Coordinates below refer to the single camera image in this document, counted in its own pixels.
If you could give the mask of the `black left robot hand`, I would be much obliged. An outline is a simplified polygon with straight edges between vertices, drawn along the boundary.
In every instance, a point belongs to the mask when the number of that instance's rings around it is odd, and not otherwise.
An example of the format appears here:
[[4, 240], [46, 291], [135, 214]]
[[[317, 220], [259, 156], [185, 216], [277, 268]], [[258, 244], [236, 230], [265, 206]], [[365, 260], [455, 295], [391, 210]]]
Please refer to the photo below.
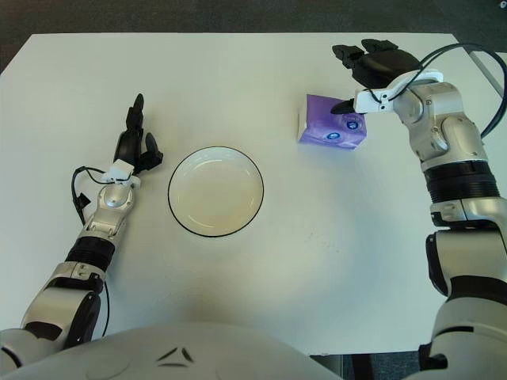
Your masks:
[[113, 161], [120, 159], [132, 165], [134, 175], [155, 168], [163, 159], [163, 152], [159, 150], [154, 136], [148, 132], [143, 137], [143, 106], [144, 98], [139, 93], [133, 106], [128, 109], [126, 129], [118, 138], [113, 158]]

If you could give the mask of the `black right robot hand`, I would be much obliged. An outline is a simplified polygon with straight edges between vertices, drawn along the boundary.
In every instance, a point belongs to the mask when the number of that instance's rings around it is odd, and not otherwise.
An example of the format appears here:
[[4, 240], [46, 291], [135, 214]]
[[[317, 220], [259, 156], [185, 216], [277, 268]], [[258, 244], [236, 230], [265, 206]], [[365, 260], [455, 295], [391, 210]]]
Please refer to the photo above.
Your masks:
[[411, 123], [422, 118], [421, 101], [410, 90], [410, 82], [397, 78], [421, 67], [410, 53], [389, 40], [364, 39], [362, 47], [338, 44], [332, 51], [343, 66], [352, 71], [353, 78], [364, 87], [356, 97], [334, 105], [334, 115], [365, 114], [392, 110]]

